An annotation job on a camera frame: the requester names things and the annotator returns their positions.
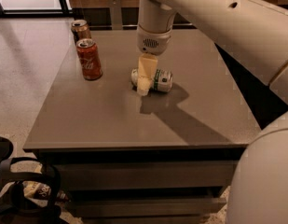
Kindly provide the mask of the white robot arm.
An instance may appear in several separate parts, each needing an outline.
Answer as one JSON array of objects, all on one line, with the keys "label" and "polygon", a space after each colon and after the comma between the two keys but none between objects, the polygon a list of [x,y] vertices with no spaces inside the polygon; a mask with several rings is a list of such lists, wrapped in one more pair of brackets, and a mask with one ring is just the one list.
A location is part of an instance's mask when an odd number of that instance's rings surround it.
[{"label": "white robot arm", "polygon": [[[262,0],[140,0],[138,39],[161,54],[180,14],[288,104],[288,10]],[[226,224],[288,224],[288,111],[244,150]]]}]

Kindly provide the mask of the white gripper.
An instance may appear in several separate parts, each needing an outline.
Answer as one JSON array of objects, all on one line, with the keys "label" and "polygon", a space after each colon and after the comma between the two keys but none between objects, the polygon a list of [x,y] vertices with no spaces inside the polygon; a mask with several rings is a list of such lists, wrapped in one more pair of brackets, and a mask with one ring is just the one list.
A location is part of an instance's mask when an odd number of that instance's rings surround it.
[{"label": "white gripper", "polygon": [[138,61],[137,79],[137,93],[141,96],[149,93],[158,67],[156,56],[161,55],[167,49],[171,32],[171,26],[166,28],[139,25],[137,28],[137,47],[143,53]]}]

